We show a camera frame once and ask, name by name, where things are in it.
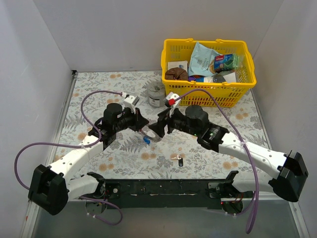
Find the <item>yellow plastic basket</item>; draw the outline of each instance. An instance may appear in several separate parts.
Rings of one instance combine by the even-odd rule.
[[[197,41],[194,39],[166,39],[161,56],[162,81],[165,85],[166,94],[170,92],[182,95],[192,89],[202,88],[209,91],[221,107],[231,108],[240,98],[257,83],[254,75],[254,63],[244,41],[199,41],[202,45],[214,49],[220,54],[243,55],[242,67],[236,70],[239,80],[237,83],[197,83],[183,80],[166,80],[167,62],[183,61],[190,62],[194,46]],[[193,92],[184,97],[180,102],[181,106],[201,105],[204,107],[214,107],[215,104],[205,92]]]

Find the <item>brown round snack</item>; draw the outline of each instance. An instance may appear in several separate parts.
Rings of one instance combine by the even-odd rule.
[[[216,73],[216,71],[215,71],[214,68],[213,68],[213,63],[214,63],[214,60],[212,60],[211,63],[210,63],[210,65],[209,65],[209,71],[210,71],[211,73]]]
[[[165,73],[165,79],[188,81],[188,73],[182,68],[171,68]]]

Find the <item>white corner wall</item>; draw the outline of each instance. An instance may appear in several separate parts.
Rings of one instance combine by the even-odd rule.
[[[25,145],[52,141],[71,71],[32,0],[0,0],[0,237],[17,238],[28,191],[13,161]],[[22,154],[18,170],[29,185],[50,148]]]
[[[71,69],[160,69],[167,38],[236,39],[255,53],[282,0],[34,0]]]
[[[275,150],[303,155],[309,177],[300,197],[317,237],[317,1],[284,0],[254,61],[256,98]]]

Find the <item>gray surface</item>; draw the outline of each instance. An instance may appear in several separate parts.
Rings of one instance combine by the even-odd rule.
[[[253,55],[282,0],[34,0],[71,69],[160,69],[167,38],[244,40]]]
[[[248,215],[234,219],[205,208],[130,208],[115,227],[86,215],[85,202],[69,202],[64,210],[51,216],[40,210],[33,238],[231,238],[245,237]],[[115,221],[116,210],[105,210],[103,217]],[[288,202],[260,201],[256,224],[249,238],[299,237]]]
[[[0,0],[0,237],[17,238],[28,206],[27,190],[13,172],[18,151],[51,141],[71,71],[32,0]],[[50,147],[20,157],[18,171],[30,185]]]
[[[299,205],[311,237],[317,237],[316,9],[314,0],[285,0],[254,57],[254,92],[272,148],[300,152],[308,168]]]

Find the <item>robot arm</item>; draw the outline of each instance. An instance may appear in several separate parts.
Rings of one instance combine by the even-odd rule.
[[[167,133],[174,129],[183,131],[197,137],[197,142],[208,150],[234,156],[245,162],[250,162],[249,157],[239,138],[226,128],[216,125],[208,120],[208,114],[198,105],[186,108],[183,115],[177,105],[180,101],[177,94],[169,94],[166,105],[169,107],[158,115],[158,121],[149,128],[164,137],[164,128],[167,125]],[[260,147],[251,142],[246,142],[256,166],[267,173],[260,176],[260,190],[272,191],[281,198],[297,202],[308,171],[300,153],[291,151],[289,155]],[[210,193],[214,197],[232,197],[244,191],[254,191],[255,183],[252,177],[238,175],[238,171],[232,171],[222,184],[209,184]]]
[[[59,213],[68,200],[81,195],[100,198],[106,189],[105,179],[101,175],[90,172],[81,178],[72,178],[91,158],[103,152],[116,139],[116,133],[127,128],[139,131],[149,123],[135,107],[138,101],[138,97],[128,95],[124,100],[124,109],[117,103],[108,104],[104,116],[95,122],[102,134],[100,142],[84,147],[99,137],[93,128],[79,144],[83,148],[72,150],[47,167],[39,165],[34,170],[28,198],[52,215]]]

